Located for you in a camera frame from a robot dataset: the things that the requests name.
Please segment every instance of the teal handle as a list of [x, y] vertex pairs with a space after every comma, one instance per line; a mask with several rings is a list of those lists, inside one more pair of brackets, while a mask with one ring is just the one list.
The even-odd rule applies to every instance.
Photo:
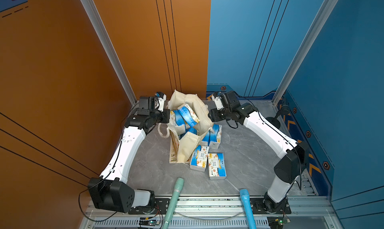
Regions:
[[164, 217], [164, 225], [163, 229], [167, 229], [169, 226], [169, 222], [173, 217], [173, 212], [175, 211], [177, 200], [179, 199], [179, 195], [181, 190], [183, 189], [184, 185], [184, 179], [178, 178], [175, 183], [175, 187], [173, 189], [172, 197], [170, 198], [169, 204], [168, 204], [168, 210], [166, 213], [166, 216]]

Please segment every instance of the cardboard box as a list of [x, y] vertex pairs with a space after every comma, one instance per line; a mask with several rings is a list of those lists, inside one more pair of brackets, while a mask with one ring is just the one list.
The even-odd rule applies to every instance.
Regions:
[[227, 172], [225, 171], [223, 153], [208, 154], [208, 171], [209, 171], [209, 179], [211, 180], [227, 178]]
[[205, 171], [208, 160], [208, 146], [197, 146], [193, 151], [189, 167], [192, 170]]
[[221, 141], [222, 126], [214, 125], [212, 126], [214, 132], [211, 132], [209, 135], [209, 148], [217, 150]]

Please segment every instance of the tissue box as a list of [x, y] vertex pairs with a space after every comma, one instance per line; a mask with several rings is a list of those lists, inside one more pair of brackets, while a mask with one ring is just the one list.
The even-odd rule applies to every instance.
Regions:
[[205, 171], [207, 168], [208, 150], [208, 146], [197, 146], [192, 153], [191, 162], [189, 164], [190, 169]]
[[180, 115], [178, 110], [170, 112], [170, 123], [175, 125], [176, 133], [178, 135], [184, 134], [190, 126], [184, 121], [184, 118]]
[[209, 148], [217, 150], [221, 141], [222, 126], [214, 125], [212, 126], [214, 132], [211, 132], [209, 135]]
[[208, 154], [208, 171], [211, 180], [225, 179], [227, 177], [223, 153]]
[[199, 123], [199, 118], [187, 103], [182, 104], [177, 109], [190, 127], [194, 127], [197, 123]]
[[191, 127], [191, 128], [189, 128], [184, 134], [179, 135], [179, 140], [181, 140], [181, 138], [183, 138], [183, 136], [185, 136], [185, 134], [186, 134], [188, 131], [189, 131], [190, 133], [195, 134], [195, 135], [199, 135], [199, 131], [196, 130], [195, 128]]
[[203, 138], [203, 140], [200, 142], [199, 145], [202, 145], [202, 146], [209, 146], [209, 135], [210, 135], [210, 131], [208, 131], [205, 135], [205, 137]]

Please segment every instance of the orange wall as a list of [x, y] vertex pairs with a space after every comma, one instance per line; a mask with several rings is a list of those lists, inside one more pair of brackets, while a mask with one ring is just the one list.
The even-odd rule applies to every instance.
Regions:
[[[81, 2], [28, 0], [1, 12], [0, 26], [0, 112], [97, 174], [2, 115], [0, 129], [87, 177], [98, 176], [130, 104]], [[2, 131], [0, 146], [79, 183], [89, 181]], [[85, 186], [2, 148], [0, 161], [0, 228], [79, 226], [77, 197]], [[89, 199], [83, 195], [84, 210]]]
[[211, 0], [94, 2], [137, 98], [175, 89], [205, 98]]

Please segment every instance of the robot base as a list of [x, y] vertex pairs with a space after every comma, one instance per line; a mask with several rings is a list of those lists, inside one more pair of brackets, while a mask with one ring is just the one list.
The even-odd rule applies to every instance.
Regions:
[[264, 195], [263, 204], [265, 205], [265, 211], [269, 214], [275, 214], [276, 212], [284, 212], [285, 214], [291, 214], [291, 208], [288, 204], [288, 198], [285, 196], [281, 202], [276, 203], [269, 197], [268, 192]]

